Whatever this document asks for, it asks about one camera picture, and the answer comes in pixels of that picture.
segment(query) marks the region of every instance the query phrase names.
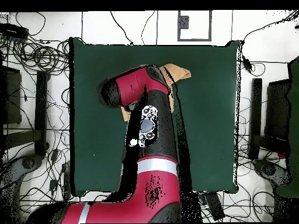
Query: green mat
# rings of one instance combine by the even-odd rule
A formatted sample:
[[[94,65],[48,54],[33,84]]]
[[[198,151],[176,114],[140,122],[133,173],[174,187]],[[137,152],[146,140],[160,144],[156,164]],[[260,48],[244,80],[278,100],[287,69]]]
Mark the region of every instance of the green mat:
[[[77,194],[116,191],[120,180],[126,123],[120,108],[107,108],[98,102],[97,85],[141,64],[160,67],[169,63],[192,74],[177,85],[190,150],[193,190],[235,192],[238,46],[239,42],[227,47],[86,45],[74,38],[73,169]]]

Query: white floor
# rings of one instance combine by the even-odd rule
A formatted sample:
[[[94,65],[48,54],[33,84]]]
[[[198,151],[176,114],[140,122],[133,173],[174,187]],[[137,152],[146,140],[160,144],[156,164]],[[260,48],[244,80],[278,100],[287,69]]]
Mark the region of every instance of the white floor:
[[[165,45],[165,44],[190,44],[190,45],[214,45],[224,46],[230,40],[243,40],[247,33],[265,26],[268,23],[276,22],[288,16],[290,12],[287,10],[214,10],[212,15],[212,33],[210,42],[202,41],[187,41],[178,42],[177,33],[177,11],[139,11],[139,12],[113,12],[115,19],[126,31],[127,37],[134,44],[145,45]],[[109,12],[42,12],[46,18],[44,29],[34,36],[36,40],[59,40],[64,41],[69,37],[82,37],[86,43],[91,44],[129,44],[123,31],[115,24]],[[181,15],[190,16],[190,30],[184,30],[181,36],[193,37],[192,30],[196,31],[196,22],[198,15],[201,15],[200,11],[182,11]],[[141,37],[142,30],[147,19],[149,19],[146,28],[144,29]],[[8,19],[9,23],[17,24],[16,13],[12,13]],[[36,34],[43,27],[44,19],[38,13],[18,13],[18,22],[29,29],[30,34]],[[0,22],[6,22],[6,19],[0,17]],[[280,24],[274,24],[264,30],[254,32],[250,34],[244,44],[243,54],[250,61],[258,62],[262,61],[265,65],[265,72],[262,76],[263,89],[269,82],[277,81],[288,78],[287,62],[290,62],[295,57],[299,56],[299,30],[295,30],[294,26],[299,22],[297,21],[284,22]],[[200,38],[201,33],[194,33],[194,38]],[[52,41],[45,46],[57,47],[59,42]],[[30,98],[35,96],[35,84],[36,76],[30,77],[30,75],[22,68],[21,65],[15,64],[17,62],[13,55],[8,55],[8,66],[19,69],[22,73],[22,86],[25,89],[28,101],[25,102],[24,98],[21,100],[21,108],[27,114],[31,123],[34,123],[34,109],[35,99]],[[256,65],[255,75],[263,72],[262,65]],[[240,110],[246,109],[250,106],[250,102],[246,98],[251,97],[250,88],[253,75],[249,74],[246,70],[242,70],[241,80],[241,102]],[[48,82],[48,100],[55,103],[55,106],[48,108],[48,131],[47,140],[50,144],[50,149],[53,146],[58,145],[58,149],[65,150],[65,157],[63,156],[59,162],[56,163],[57,171],[55,176],[58,177],[62,164],[65,160],[69,160],[68,146],[68,130],[69,130],[69,115],[67,105],[62,101],[62,92],[69,87],[68,72],[61,75],[53,75]],[[263,101],[266,99],[266,91],[263,91]],[[64,94],[64,100],[67,100],[67,93]],[[265,114],[266,106],[262,105],[262,115]],[[242,111],[241,116],[249,120],[249,109]],[[30,130],[30,124],[27,121],[25,114],[22,113],[22,123],[19,125],[8,125],[5,127],[5,133],[12,133],[21,131],[23,129]],[[262,132],[265,125],[265,118],[262,116]],[[239,133],[245,133],[248,131],[248,124],[240,124]],[[22,146],[8,150],[6,159],[11,159],[16,155],[18,150]],[[32,153],[34,150],[33,145],[29,145],[23,148],[18,155],[25,155]],[[260,152],[260,156],[263,157],[265,152]],[[241,166],[238,169],[238,183],[239,191],[236,194],[226,194],[219,192],[221,197],[224,212],[226,217],[224,222],[236,222],[238,220],[245,222],[258,222],[255,214],[253,213],[252,204],[249,204],[249,196],[252,197],[259,191],[267,191],[272,193],[270,184],[258,177],[254,171],[248,167]],[[38,170],[28,174],[24,182],[22,183],[20,194],[25,195],[32,187],[41,188],[45,193],[48,191],[50,177],[46,171],[46,163],[44,162]],[[89,192],[86,196],[81,198],[81,201],[92,201],[96,196],[103,195],[101,192]],[[55,197],[56,200],[62,200],[61,191],[58,189],[58,193]],[[49,198],[43,196],[43,194],[35,189],[27,194],[22,199],[21,204],[24,211],[31,212],[36,206],[49,203]],[[255,203],[261,207],[256,207],[259,218],[264,222],[270,222],[272,217],[266,213],[268,209],[273,211],[273,198],[260,193],[255,198]],[[203,211],[203,217],[208,215],[208,211]],[[212,217],[204,219],[204,222],[214,222]]]

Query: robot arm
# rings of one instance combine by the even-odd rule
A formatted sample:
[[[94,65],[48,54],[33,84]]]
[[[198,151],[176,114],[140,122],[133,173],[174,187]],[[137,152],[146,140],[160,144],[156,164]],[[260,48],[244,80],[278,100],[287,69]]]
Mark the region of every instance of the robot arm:
[[[98,87],[102,104],[131,105],[118,192],[105,202],[47,205],[34,211],[27,222],[40,223],[41,216],[47,216],[44,222],[62,224],[180,222],[178,162],[168,94],[162,73],[152,65],[104,80]]]

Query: brown paper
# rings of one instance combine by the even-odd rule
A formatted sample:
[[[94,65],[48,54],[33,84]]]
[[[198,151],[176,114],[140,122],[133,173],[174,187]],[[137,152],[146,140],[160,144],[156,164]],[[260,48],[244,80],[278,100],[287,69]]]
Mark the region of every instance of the brown paper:
[[[167,85],[169,86],[171,93],[169,94],[169,102],[171,105],[171,112],[173,113],[174,111],[174,101],[173,101],[173,90],[172,90],[172,79],[168,76],[168,74],[166,73],[166,70],[164,69],[164,67],[168,70],[168,72],[171,74],[171,76],[173,77],[173,80],[175,82],[177,82],[180,79],[187,79],[191,77],[191,72],[188,71],[187,69],[178,67],[174,64],[166,64],[162,67],[160,67],[160,70],[164,76],[164,79],[167,83]],[[130,113],[128,111],[125,111],[125,109],[123,107],[121,107],[121,112],[123,113],[123,118],[124,121],[128,121]]]

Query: silver stripe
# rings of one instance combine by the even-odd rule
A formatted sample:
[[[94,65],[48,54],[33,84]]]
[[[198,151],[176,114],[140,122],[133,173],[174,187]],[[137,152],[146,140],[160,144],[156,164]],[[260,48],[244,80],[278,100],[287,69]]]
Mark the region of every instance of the silver stripe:
[[[86,223],[87,214],[91,206],[86,202],[81,212],[78,224]]]
[[[164,171],[178,176],[176,172],[176,164],[171,160],[161,158],[151,158],[138,162],[137,173],[143,173],[147,171]]]

